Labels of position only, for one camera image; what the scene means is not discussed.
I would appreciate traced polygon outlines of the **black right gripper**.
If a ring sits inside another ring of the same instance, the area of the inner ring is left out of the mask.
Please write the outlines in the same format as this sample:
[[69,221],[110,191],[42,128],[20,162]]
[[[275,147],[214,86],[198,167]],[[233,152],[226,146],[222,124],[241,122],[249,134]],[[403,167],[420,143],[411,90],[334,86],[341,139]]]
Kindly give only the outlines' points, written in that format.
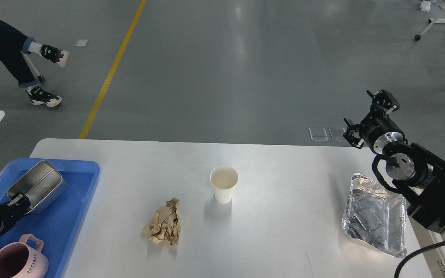
[[388,116],[401,106],[387,90],[380,90],[376,94],[367,90],[366,93],[372,98],[372,104],[366,116],[370,121],[365,123],[363,119],[359,124],[355,124],[351,119],[344,118],[347,127],[343,137],[352,147],[362,149],[366,144],[373,153],[383,154],[388,144],[406,140],[404,132]]

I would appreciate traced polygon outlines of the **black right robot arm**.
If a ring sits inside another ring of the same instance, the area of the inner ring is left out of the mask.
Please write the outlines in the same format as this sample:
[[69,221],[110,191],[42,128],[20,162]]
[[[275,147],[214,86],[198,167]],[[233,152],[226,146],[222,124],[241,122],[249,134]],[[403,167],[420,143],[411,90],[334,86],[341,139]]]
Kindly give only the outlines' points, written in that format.
[[[392,121],[390,113],[400,104],[388,91],[366,93],[372,98],[369,113],[355,124],[344,118],[343,136],[357,149],[365,145],[375,154],[372,172],[389,192],[401,194],[409,203],[408,215],[429,231],[445,232],[445,161],[420,144],[409,144],[404,132]],[[401,260],[394,277],[413,257],[445,246],[434,243],[410,253]]]

